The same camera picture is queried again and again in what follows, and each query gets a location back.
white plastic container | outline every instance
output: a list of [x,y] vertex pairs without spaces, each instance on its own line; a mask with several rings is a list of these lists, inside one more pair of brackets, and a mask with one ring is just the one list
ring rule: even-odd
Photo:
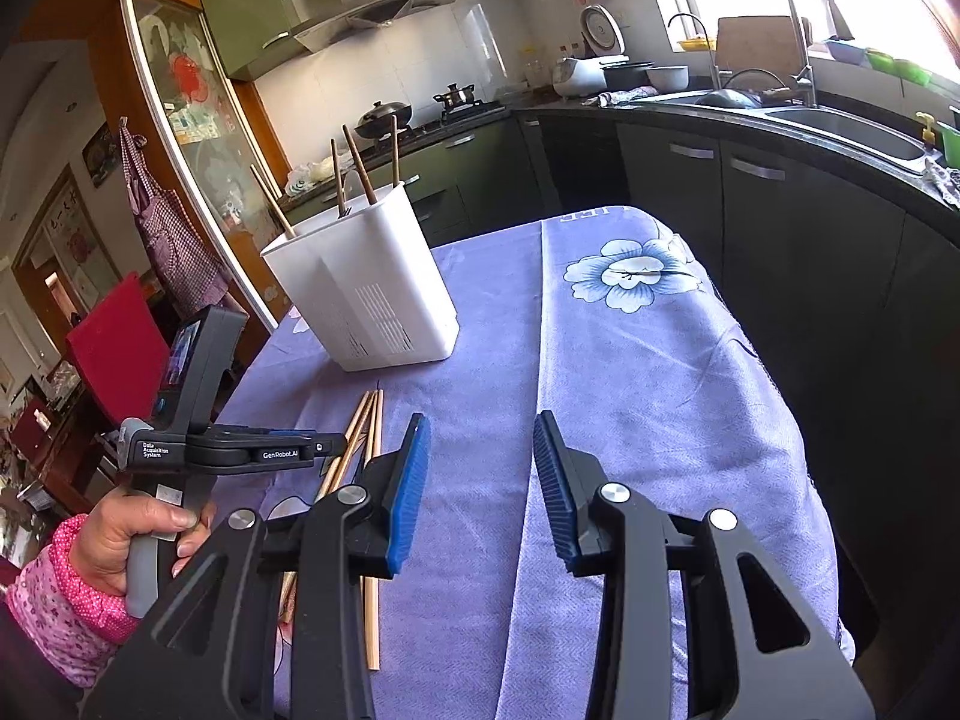
[[445,360],[460,326],[401,184],[294,226],[262,255],[344,370]]

fingernail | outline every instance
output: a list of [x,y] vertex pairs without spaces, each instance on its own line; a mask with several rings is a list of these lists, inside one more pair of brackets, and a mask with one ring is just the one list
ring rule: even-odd
[[192,528],[197,524],[197,516],[190,509],[174,509],[173,520],[178,528]]

metal screw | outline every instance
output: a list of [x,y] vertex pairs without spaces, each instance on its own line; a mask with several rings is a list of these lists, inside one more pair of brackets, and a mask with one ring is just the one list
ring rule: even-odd
[[367,491],[360,485],[347,485],[337,490],[337,500],[347,506],[356,506],[367,499]]
[[227,525],[232,527],[234,531],[246,531],[254,522],[256,522],[256,514],[249,509],[237,509],[236,512],[227,517]]
[[736,514],[726,509],[714,509],[710,512],[710,523],[721,531],[731,531],[736,528]]
[[624,503],[630,500],[630,488],[618,482],[608,482],[600,488],[600,494],[611,503]]

cutting board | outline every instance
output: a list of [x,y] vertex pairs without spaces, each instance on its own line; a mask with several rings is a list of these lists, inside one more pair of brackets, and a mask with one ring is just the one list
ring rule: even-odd
[[[803,19],[803,31],[810,35],[810,20]],[[717,67],[720,70],[762,68],[781,79],[803,69],[793,22],[789,16],[728,16],[718,20]],[[770,79],[770,86],[775,86]]]

rice cooker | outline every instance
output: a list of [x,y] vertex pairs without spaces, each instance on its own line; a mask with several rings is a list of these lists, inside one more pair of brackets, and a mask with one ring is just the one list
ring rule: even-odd
[[553,89],[564,98],[579,98],[606,92],[605,65],[628,62],[623,52],[623,34],[616,20],[603,5],[588,5],[580,14],[580,27],[589,47],[597,55],[592,59],[565,57],[553,68]]

